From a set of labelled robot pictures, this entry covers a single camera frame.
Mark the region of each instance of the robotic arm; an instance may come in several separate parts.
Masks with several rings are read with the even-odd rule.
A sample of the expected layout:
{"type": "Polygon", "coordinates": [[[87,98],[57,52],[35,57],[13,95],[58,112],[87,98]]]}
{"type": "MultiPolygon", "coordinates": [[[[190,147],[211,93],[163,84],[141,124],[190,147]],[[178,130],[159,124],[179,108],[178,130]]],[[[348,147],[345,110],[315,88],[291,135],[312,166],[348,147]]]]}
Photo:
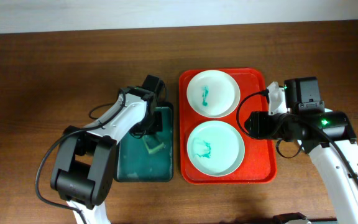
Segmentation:
{"type": "Polygon", "coordinates": [[[324,112],[315,77],[284,84],[273,82],[259,92],[267,97],[269,111],[252,112],[244,123],[246,134],[254,139],[301,140],[324,181],[338,222],[358,223],[358,145],[349,118],[340,111],[324,112]]]}
{"type": "Polygon", "coordinates": [[[75,211],[78,223],[109,223],[104,200],[116,170],[117,144],[128,132],[143,136],[162,130],[161,114],[155,108],[164,87],[162,80],[148,75],[142,86],[121,90],[117,102],[100,118],[84,128],[66,128],[40,165],[35,181],[37,196],[51,205],[75,211]],[[46,200],[38,188],[42,166],[57,145],[60,147],[50,186],[69,206],[46,200]],[[85,154],[93,155],[91,165],[76,160],[85,154]]]}

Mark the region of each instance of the white plate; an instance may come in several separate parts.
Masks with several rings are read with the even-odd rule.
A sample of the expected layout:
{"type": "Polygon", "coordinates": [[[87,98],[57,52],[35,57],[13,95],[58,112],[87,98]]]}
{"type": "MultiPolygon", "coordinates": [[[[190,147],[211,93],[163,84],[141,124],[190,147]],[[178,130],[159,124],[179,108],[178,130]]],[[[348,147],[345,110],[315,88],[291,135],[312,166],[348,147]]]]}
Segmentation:
{"type": "Polygon", "coordinates": [[[221,118],[232,113],[240,102],[240,88],[230,75],[217,71],[203,71],[187,86],[187,100],[200,115],[221,118]]]}
{"type": "Polygon", "coordinates": [[[221,177],[241,164],[246,147],[240,133],[222,121],[207,121],[197,126],[187,140],[191,163],[202,173],[221,177]]]}
{"type": "MultiPolygon", "coordinates": [[[[332,112],[332,110],[325,108],[325,109],[324,109],[324,112],[332,112]]],[[[302,145],[302,141],[301,141],[301,140],[296,140],[296,141],[298,142],[299,146],[302,145]]]]}

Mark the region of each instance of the tabletop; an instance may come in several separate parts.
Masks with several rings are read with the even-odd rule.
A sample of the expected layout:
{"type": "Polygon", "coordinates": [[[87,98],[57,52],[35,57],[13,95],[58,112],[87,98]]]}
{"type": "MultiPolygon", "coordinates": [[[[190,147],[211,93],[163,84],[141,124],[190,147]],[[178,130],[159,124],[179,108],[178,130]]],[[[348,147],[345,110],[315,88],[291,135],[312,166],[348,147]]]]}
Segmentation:
{"type": "MultiPolygon", "coordinates": [[[[106,199],[114,223],[247,222],[301,212],[335,217],[306,154],[277,155],[268,184],[191,185],[180,174],[178,79],[189,69],[256,68],[265,83],[316,76],[326,107],[347,113],[358,143],[358,21],[163,29],[0,34],[0,223],[74,223],[73,213],[41,202],[35,173],[68,125],[116,101],[117,89],[159,76],[175,107],[174,176],[166,183],[114,182],[106,199]]],[[[293,153],[291,142],[281,145],[293,153]]],[[[44,197],[56,151],[40,179],[44,197]]]]}

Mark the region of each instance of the red tray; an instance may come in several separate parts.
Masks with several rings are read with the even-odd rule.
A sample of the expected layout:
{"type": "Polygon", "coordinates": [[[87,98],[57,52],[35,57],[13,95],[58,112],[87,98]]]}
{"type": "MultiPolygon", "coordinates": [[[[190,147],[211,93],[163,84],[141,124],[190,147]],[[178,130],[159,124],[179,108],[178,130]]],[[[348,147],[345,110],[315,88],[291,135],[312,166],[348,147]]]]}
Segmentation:
{"type": "MultiPolygon", "coordinates": [[[[264,78],[255,69],[224,68],[217,70],[226,72],[235,79],[240,87],[241,100],[251,93],[265,89],[264,78]]],[[[261,184],[270,182],[277,173],[273,141],[251,139],[241,132],[236,121],[237,109],[223,118],[212,119],[199,115],[191,108],[186,97],[187,86],[190,80],[202,71],[205,70],[188,70],[179,78],[180,170],[183,178],[192,184],[261,184]],[[187,155],[187,139],[192,130],[197,125],[211,120],[224,121],[235,127],[241,134],[246,146],[246,154],[242,164],[236,171],[223,177],[211,177],[201,173],[193,166],[187,155]]],[[[252,111],[267,110],[266,99],[262,96],[253,96],[241,108],[240,123],[243,124],[252,111]]]]}

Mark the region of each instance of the green light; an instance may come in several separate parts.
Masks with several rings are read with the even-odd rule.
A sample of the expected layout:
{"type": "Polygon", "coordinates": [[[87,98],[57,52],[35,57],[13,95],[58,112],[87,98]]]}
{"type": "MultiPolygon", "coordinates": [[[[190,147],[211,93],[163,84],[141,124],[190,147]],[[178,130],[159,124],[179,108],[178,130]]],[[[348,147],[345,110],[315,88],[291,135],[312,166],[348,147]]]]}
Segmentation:
{"type": "Polygon", "coordinates": [[[329,124],[329,122],[326,119],[321,120],[321,124],[326,125],[329,124]]]}

